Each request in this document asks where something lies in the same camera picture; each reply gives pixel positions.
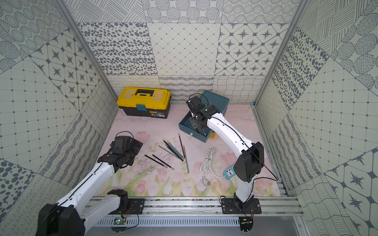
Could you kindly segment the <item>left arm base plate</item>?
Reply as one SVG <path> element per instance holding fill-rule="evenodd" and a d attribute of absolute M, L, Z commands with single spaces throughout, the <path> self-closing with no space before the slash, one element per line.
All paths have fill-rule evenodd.
<path fill-rule="evenodd" d="M 141 215 L 144 210 L 145 199 L 144 198 L 129 198 L 126 212 L 124 215 L 128 214 L 138 214 Z"/>

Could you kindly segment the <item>red black striped pencil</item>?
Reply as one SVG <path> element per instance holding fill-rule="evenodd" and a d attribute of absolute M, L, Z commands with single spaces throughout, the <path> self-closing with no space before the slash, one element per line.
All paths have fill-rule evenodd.
<path fill-rule="evenodd" d="M 183 146 L 183 143 L 182 143 L 181 136 L 180 136 L 180 134 L 178 134 L 178 136 L 179 136 L 179 141 L 180 141 L 180 145 L 181 145 L 181 148 L 182 148 L 183 157 L 184 157 L 184 159 L 186 159 L 186 155 L 185 155 L 185 152 L 184 152 L 184 146 Z"/>

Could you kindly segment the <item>teal drawer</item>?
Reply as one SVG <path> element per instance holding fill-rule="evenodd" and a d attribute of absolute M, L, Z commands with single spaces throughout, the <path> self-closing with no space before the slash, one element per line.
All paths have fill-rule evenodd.
<path fill-rule="evenodd" d="M 211 133 L 214 133 L 214 131 L 212 131 L 211 129 L 209 128 L 204 128 L 207 136 L 204 136 L 201 128 L 199 128 L 201 134 L 197 133 L 196 129 L 193 128 L 191 122 L 190 122 L 190 118 L 191 118 L 191 113 L 188 112 L 184 118 L 179 122 L 178 126 L 179 126 L 179 129 L 181 131 L 183 131 L 184 133 L 187 133 L 188 135 L 191 135 L 192 137 L 202 141 L 202 142 L 207 142 L 207 140 L 210 138 L 210 134 Z"/>

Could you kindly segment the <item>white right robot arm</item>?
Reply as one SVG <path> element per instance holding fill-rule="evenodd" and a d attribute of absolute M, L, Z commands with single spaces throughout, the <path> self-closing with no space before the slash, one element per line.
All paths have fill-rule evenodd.
<path fill-rule="evenodd" d="M 238 187 L 234 194 L 235 206 L 244 208 L 253 198 L 253 185 L 264 166 L 264 147 L 260 142 L 253 143 L 237 131 L 212 104 L 205 105 L 198 96 L 191 96 L 186 102 L 195 128 L 208 127 L 217 133 L 234 152 L 237 160 L 234 173 Z"/>

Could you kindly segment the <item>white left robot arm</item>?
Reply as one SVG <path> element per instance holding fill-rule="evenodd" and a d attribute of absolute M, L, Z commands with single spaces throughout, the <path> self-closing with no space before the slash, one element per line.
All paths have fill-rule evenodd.
<path fill-rule="evenodd" d="M 138 213 L 140 207 L 129 202 L 128 192 L 110 190 L 106 197 L 85 208 L 101 186 L 120 169 L 132 166 L 143 143 L 133 135 L 118 133 L 111 147 L 100 156 L 94 168 L 67 195 L 55 204 L 46 204 L 38 214 L 38 236 L 83 236 L 106 215 L 118 214 L 122 222 L 128 214 Z"/>

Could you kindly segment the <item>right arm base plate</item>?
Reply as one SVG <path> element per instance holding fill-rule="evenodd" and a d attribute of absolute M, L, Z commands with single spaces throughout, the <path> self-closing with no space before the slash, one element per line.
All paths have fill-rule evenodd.
<path fill-rule="evenodd" d="M 237 199 L 225 198 L 221 196 L 219 199 L 223 214 L 261 214 L 261 205 L 259 199 L 251 198 L 245 203 L 241 203 Z"/>

